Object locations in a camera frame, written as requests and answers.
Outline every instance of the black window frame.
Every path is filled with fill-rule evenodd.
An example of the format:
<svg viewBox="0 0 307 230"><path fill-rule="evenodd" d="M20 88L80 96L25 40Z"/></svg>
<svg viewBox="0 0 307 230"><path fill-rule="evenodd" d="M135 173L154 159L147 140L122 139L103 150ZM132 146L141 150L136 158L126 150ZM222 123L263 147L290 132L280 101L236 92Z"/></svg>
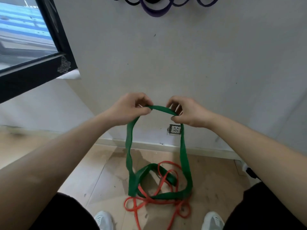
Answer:
<svg viewBox="0 0 307 230"><path fill-rule="evenodd" d="M46 56L48 51L37 51L44 57L0 70L0 103L77 69L54 1L36 2L58 52ZM27 50L17 50L19 54L28 53Z"/></svg>

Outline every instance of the window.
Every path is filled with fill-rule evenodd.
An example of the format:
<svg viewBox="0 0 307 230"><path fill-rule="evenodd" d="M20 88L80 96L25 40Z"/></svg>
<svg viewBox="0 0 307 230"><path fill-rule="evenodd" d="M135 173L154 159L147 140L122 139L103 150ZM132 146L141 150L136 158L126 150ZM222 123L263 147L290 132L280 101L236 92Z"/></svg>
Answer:
<svg viewBox="0 0 307 230"><path fill-rule="evenodd" d="M0 103L74 69L53 0L0 0Z"/></svg>

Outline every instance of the green resistance band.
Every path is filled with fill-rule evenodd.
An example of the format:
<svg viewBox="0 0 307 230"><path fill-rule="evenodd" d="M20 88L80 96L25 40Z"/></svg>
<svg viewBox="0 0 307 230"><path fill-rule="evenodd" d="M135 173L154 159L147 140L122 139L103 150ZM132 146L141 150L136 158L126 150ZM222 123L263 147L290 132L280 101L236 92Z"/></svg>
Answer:
<svg viewBox="0 0 307 230"><path fill-rule="evenodd" d="M155 109L159 110L171 115L177 115L176 112L172 111L169 108L163 107L163 106L148 106L150 109ZM143 197L144 196L140 193L138 190L138 185L140 184L141 180L149 173L150 170L157 172L158 171L158 164L151 163L143 168L141 168L139 171L136 173L133 172L132 170L132 158L130 154L130 149L132 145L132 131L135 123L139 117L134 119L132 122L128 123L127 125L127 138L126 138L126 151L127 151L127 159L126 159L126 167L129 171L129 189L128 189L128 195L131 197L136 197L136 195ZM183 200L187 197L190 196L192 188L193 188L193 181L192 181L192 176L191 176L191 171L190 171L190 166L189 166L189 161L187 157L187 152L185 149L185 139L184 139L184 127L183 124L181 124L181 139L180 139L180 163L182 167L182 172L187 180L187 186L184 190L179 191L179 192L167 192L167 193L161 193L155 196L151 196L152 199L164 199L164 200L169 200L169 199L180 199ZM164 176L167 172L165 168L160 166L159 168L160 173L162 176ZM172 184L176 185L177 179L174 175L169 173L166 177L167 181Z"/></svg>

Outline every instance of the baseboard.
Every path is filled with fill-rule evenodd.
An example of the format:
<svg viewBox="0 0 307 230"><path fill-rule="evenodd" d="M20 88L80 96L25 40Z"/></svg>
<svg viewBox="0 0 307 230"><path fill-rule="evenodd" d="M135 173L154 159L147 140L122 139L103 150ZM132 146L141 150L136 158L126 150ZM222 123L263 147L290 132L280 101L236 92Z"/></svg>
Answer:
<svg viewBox="0 0 307 230"><path fill-rule="evenodd" d="M23 135L40 135L46 136L50 138L55 138L62 134L62 132L57 131L45 131L45 130L32 130L22 127L11 127L0 125L0 131L7 131L13 134L23 134ZM125 141L120 139L103 139L99 138L96 141L96 144L117 146L117 147L125 147ZM154 151L164 151L164 152L173 152L179 153L180 148L174 145L168 144L160 144L160 143L149 143L142 141L134 141L132 143L132 148L136 149L146 149L146 150L154 150ZM221 149L205 149L205 148L189 148L187 147L187 153L199 156L208 156L208 157L218 157L225 159L233 159L233 160L242 160L238 154L234 151L221 150Z"/></svg>

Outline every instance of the black shorts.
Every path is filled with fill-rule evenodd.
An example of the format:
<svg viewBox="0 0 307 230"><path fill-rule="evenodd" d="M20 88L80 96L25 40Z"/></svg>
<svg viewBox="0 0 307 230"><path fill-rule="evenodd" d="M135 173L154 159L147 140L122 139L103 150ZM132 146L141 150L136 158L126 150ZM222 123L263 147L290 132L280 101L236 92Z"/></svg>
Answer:
<svg viewBox="0 0 307 230"><path fill-rule="evenodd" d="M57 193L30 228L42 229L99 230L99 227L78 201ZM230 214L224 229L298 230L306 227L261 182L244 192L243 201Z"/></svg>

